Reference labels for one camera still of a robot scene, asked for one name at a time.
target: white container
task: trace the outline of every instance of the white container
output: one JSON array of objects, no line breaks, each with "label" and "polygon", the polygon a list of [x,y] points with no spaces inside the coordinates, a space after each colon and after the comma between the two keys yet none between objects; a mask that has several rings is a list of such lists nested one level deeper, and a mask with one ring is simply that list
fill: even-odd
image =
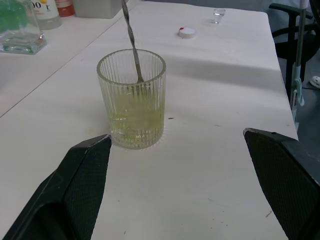
[{"label": "white container", "polygon": [[60,27],[62,22],[55,0],[31,0],[41,30]]},{"label": "white container", "polygon": [[112,19],[122,5],[121,0],[73,0],[73,7],[79,18]]}]

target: glass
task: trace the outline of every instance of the glass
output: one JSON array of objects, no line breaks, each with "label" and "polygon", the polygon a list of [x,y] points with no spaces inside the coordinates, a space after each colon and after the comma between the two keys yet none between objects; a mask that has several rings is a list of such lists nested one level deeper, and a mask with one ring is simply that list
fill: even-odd
[{"label": "glass", "polygon": [[166,63],[151,51],[137,52],[144,82],[137,83],[132,49],[110,53],[97,66],[112,140],[128,149],[147,148],[164,131]]},{"label": "glass", "polygon": [[0,0],[0,53],[36,54],[46,44],[29,0]]},{"label": "glass", "polygon": [[226,13],[226,10],[224,8],[215,8],[213,10],[213,23],[214,24],[220,23],[225,13]]}]

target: glass rim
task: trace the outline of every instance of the glass rim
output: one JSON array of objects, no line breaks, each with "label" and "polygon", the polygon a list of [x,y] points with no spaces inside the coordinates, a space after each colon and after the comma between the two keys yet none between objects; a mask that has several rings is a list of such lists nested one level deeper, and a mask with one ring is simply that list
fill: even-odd
[{"label": "glass rim", "polygon": [[215,12],[215,11],[217,11],[217,12],[225,12],[226,11],[226,9],[225,8],[215,8],[215,9],[213,9],[213,12]]},{"label": "glass rim", "polygon": [[108,57],[110,57],[111,55],[116,54],[116,53],[119,53],[119,52],[123,52],[123,51],[132,51],[132,48],[121,49],[121,50],[118,50],[118,51],[111,52],[111,53],[109,53],[108,55],[104,56],[104,57],[98,62],[98,65],[96,66],[96,72],[97,72],[99,78],[101,78],[102,80],[104,80],[104,81],[106,81],[107,83],[110,83],[110,84],[120,85],[120,86],[133,86],[133,87],[134,87],[134,86],[144,85],[144,84],[146,84],[146,83],[149,83],[149,82],[152,82],[152,81],[154,81],[154,80],[156,80],[156,79],[159,79],[159,78],[165,73],[165,71],[166,71],[166,68],[167,68],[166,62],[165,62],[165,60],[164,60],[160,55],[158,55],[158,54],[156,54],[156,53],[154,53],[154,52],[152,52],[152,51],[148,51],[148,50],[144,50],[144,49],[137,49],[137,51],[143,51],[143,52],[151,53],[151,54],[157,56],[157,57],[161,60],[161,62],[162,62],[162,70],[161,70],[161,72],[160,72],[157,76],[155,76],[155,77],[153,77],[153,78],[151,78],[151,79],[149,79],[149,80],[147,80],[147,81],[143,81],[143,82],[137,82],[137,83],[122,83],[122,82],[111,81],[110,79],[108,79],[108,78],[106,78],[105,76],[103,76],[103,74],[102,74],[101,71],[100,71],[100,66],[101,66],[102,62],[103,62],[105,59],[107,59]]}]

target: stain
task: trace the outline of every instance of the stain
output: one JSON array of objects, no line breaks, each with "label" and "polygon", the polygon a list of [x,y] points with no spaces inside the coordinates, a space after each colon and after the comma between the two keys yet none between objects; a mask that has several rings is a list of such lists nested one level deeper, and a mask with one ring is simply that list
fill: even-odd
[{"label": "stain", "polygon": [[221,36],[219,36],[218,34],[216,35],[218,38],[220,38],[221,40],[224,40]]},{"label": "stain", "polygon": [[272,214],[272,211],[270,210],[270,212],[265,216],[266,218],[270,216],[270,214]]},{"label": "stain", "polygon": [[90,134],[90,135],[94,134],[95,131],[96,131],[96,130],[95,130],[94,128],[92,128],[92,127],[90,127],[90,128],[87,130],[88,134]]}]

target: chair leg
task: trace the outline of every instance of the chair leg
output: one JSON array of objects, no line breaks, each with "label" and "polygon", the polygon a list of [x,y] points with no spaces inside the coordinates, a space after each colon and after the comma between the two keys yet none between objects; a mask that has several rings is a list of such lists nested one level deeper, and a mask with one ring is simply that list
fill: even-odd
[{"label": "chair leg", "polygon": [[293,76],[293,66],[295,63],[295,53],[297,52],[295,46],[295,28],[296,28],[296,16],[289,16],[289,33],[288,33],[288,49],[289,56],[286,60],[286,77],[285,77],[285,89],[288,96],[289,102],[291,104],[291,88],[292,88],[292,76]]},{"label": "chair leg", "polygon": [[305,61],[302,61],[301,62],[301,72],[300,72],[300,79],[301,79],[301,82],[303,83],[304,80],[305,80],[305,74],[306,74],[306,62]]}]

